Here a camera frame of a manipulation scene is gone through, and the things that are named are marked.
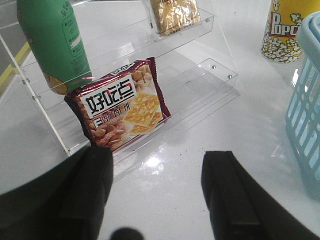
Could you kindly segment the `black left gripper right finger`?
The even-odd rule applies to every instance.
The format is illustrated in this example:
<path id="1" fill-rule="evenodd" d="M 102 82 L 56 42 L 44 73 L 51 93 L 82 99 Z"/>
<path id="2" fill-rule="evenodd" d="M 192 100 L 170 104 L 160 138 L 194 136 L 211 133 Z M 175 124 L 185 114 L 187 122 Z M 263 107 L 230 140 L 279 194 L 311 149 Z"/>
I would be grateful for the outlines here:
<path id="1" fill-rule="evenodd" d="M 201 187 L 216 240 L 318 240 L 242 167 L 231 151 L 207 151 Z"/>

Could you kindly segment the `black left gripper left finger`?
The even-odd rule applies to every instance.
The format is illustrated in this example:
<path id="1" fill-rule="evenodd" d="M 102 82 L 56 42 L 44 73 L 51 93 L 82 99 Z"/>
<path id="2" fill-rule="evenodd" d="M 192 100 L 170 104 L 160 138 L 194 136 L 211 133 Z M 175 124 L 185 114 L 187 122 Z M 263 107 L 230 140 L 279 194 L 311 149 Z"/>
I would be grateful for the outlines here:
<path id="1" fill-rule="evenodd" d="M 84 147 L 0 196 L 3 240 L 96 240 L 114 179 L 107 147 Z"/>

